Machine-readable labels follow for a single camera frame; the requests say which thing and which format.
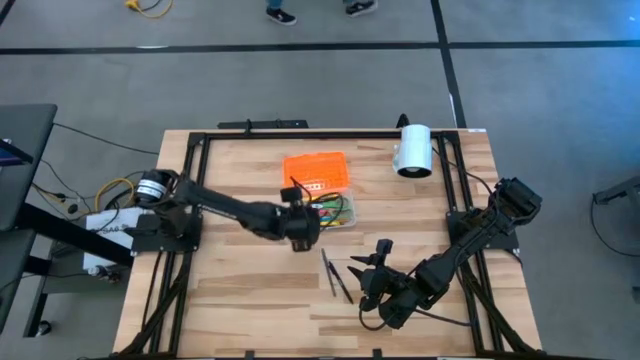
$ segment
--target white cylindrical device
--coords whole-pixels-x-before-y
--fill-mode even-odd
[[[423,178],[431,175],[431,130],[424,125],[402,128],[402,142],[396,145],[393,170],[400,176]]]

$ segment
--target person's foot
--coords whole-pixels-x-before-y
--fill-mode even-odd
[[[347,6],[346,12],[350,17],[358,17],[360,15],[372,13],[378,8],[377,1],[367,1],[363,3],[356,2],[353,5]]]
[[[292,26],[292,25],[295,25],[298,22],[298,19],[296,19],[295,16],[293,16],[291,14],[287,14],[286,12],[282,11],[281,9],[267,8],[267,16],[269,17],[269,19],[277,22],[280,25],[284,25],[284,26]]]

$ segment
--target wood grain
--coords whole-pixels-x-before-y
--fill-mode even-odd
[[[158,168],[181,170],[187,136],[188,131],[182,130],[165,133]],[[460,131],[460,137],[468,171],[493,185],[498,175],[487,134]],[[357,300],[361,291],[346,266],[362,266],[349,260],[350,255],[368,255],[378,239],[393,239],[388,262],[408,271],[421,259],[448,246],[444,221],[448,206],[439,162],[434,161],[429,178],[399,177],[391,170],[393,145],[397,142],[214,141],[205,185],[251,201],[279,201],[285,156],[343,151],[348,159],[358,223],[346,230],[323,233],[311,252],[299,254],[293,253],[286,241],[269,242],[227,219],[205,214],[202,244],[193,260],[178,355],[243,356],[245,350],[255,350],[259,356],[273,357],[366,356],[373,348],[381,348],[387,356],[473,354],[468,328],[419,315],[402,329],[369,332],[358,322],[357,306],[349,304],[340,291],[334,298],[329,290],[320,248],[326,250]],[[487,191],[476,180],[469,180],[475,205],[485,206]],[[455,172],[454,182],[459,186]],[[143,254],[135,260],[115,351],[126,346],[140,328],[155,256]],[[486,256],[498,307],[525,341],[539,347],[520,266],[504,252],[488,251]],[[468,320],[456,281],[432,312]],[[164,349],[171,318],[167,316],[163,330]],[[373,312],[365,314],[365,321],[371,325],[380,323]],[[482,322],[483,335],[488,339],[486,319]]]

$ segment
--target black floor stripe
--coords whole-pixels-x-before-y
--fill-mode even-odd
[[[0,10],[0,26],[2,26],[4,19],[6,19],[7,15],[9,15],[9,11],[11,11],[11,7],[13,7],[13,4],[15,2],[16,0],[7,0],[7,2],[2,7],[2,10]]]
[[[191,45],[162,47],[92,47],[92,48],[11,48],[0,49],[0,55],[82,55],[82,54],[170,54],[170,53],[235,53],[323,50],[422,50],[438,49],[436,42],[352,42],[297,43],[263,45]]]
[[[464,117],[464,110],[462,109],[462,98],[460,96],[460,90],[458,89],[456,72],[453,69],[453,59],[451,58],[451,51],[449,50],[449,41],[447,40],[447,31],[444,26],[444,18],[442,17],[440,2],[438,0],[431,0],[431,9],[433,10],[436,31],[438,32],[442,65],[444,66],[444,75],[447,79],[449,94],[451,95],[455,123],[459,128],[466,128],[467,120]]]
[[[585,49],[640,47],[640,40],[452,42],[451,49]]]

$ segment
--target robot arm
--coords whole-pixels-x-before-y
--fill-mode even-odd
[[[187,225],[187,206],[232,219],[254,234],[269,239],[289,238],[293,251],[309,251],[318,241],[320,218],[305,206],[299,188],[280,191],[285,207],[268,202],[247,203],[206,189],[171,170],[151,170],[136,188],[138,206],[161,218],[161,231],[180,237]]]
[[[540,210],[542,199],[514,178],[502,179],[489,197],[485,210],[475,209],[457,224],[458,241],[444,253],[422,260],[409,274],[384,265],[391,252],[391,240],[379,240],[376,253],[351,258],[375,266],[364,272],[349,267],[360,280],[365,293],[362,311],[378,308],[380,317],[391,328],[401,328],[420,307],[430,309],[449,289],[458,266],[484,248],[498,234],[510,234],[516,226],[528,224]],[[391,295],[381,302],[384,294]]]

